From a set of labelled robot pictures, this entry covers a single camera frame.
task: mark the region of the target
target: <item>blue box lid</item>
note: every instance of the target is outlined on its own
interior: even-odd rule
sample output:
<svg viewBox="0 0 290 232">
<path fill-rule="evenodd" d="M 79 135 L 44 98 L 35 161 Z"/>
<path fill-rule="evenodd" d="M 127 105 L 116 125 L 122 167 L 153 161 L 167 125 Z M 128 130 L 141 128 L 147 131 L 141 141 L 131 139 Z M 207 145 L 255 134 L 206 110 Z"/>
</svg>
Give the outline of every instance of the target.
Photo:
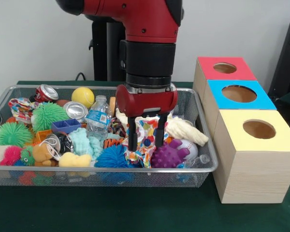
<svg viewBox="0 0 290 232">
<path fill-rule="evenodd" d="M 219 109 L 276 110 L 257 81 L 208 80 Z"/>
</svg>

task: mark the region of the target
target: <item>yellow tennis ball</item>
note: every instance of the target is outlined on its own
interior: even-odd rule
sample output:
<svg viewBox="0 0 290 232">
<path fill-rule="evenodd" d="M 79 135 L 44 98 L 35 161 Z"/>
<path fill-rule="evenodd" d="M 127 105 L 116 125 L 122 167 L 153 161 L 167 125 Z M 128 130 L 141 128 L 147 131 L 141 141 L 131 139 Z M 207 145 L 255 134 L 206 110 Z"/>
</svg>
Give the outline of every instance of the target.
<svg viewBox="0 0 290 232">
<path fill-rule="evenodd" d="M 79 87 L 74 90 L 72 94 L 72 101 L 82 103 L 87 108 L 90 108 L 95 101 L 95 95 L 89 88 Z"/>
</svg>

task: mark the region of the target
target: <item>yellow box lid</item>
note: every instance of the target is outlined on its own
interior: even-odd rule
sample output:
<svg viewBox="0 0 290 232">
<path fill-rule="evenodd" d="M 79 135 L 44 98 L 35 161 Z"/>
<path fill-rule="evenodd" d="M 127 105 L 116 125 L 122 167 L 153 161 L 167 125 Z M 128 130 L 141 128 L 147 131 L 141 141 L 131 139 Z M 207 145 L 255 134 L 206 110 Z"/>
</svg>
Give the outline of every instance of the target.
<svg viewBox="0 0 290 232">
<path fill-rule="evenodd" d="M 237 151 L 290 152 L 290 127 L 276 110 L 220 110 Z"/>
</svg>

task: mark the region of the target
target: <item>stacked wooden boxes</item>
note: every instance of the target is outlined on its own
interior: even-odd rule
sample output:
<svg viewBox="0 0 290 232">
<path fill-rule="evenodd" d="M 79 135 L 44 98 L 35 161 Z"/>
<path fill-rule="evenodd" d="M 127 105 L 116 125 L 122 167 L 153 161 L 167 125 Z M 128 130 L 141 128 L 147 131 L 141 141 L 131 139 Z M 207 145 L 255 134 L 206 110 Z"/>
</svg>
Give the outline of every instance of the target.
<svg viewBox="0 0 290 232">
<path fill-rule="evenodd" d="M 198 58 L 193 88 L 218 154 L 221 202 L 281 203 L 290 185 L 290 128 L 245 61 Z"/>
</svg>

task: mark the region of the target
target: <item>wire mesh basket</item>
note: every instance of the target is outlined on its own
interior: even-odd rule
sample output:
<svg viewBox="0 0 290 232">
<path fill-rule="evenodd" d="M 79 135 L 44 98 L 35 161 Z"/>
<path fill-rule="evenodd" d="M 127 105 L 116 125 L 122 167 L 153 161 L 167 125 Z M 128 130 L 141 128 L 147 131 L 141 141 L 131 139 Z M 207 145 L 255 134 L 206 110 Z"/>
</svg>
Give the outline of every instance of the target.
<svg viewBox="0 0 290 232">
<path fill-rule="evenodd" d="M 8 101 L 30 97 L 37 86 L 12 86 L 0 97 L 0 124 L 12 116 Z M 60 99 L 70 99 L 76 86 L 53 86 Z M 89 87 L 94 94 L 115 96 L 115 87 Z M 87 186 L 87 187 L 200 187 L 208 174 L 217 168 L 217 156 L 205 121 L 199 96 L 189 88 L 178 88 L 174 116 L 193 123 L 209 137 L 199 148 L 199 155 L 207 154 L 210 162 L 199 169 L 148 168 L 62 168 L 0 166 L 0 186 Z"/>
</svg>

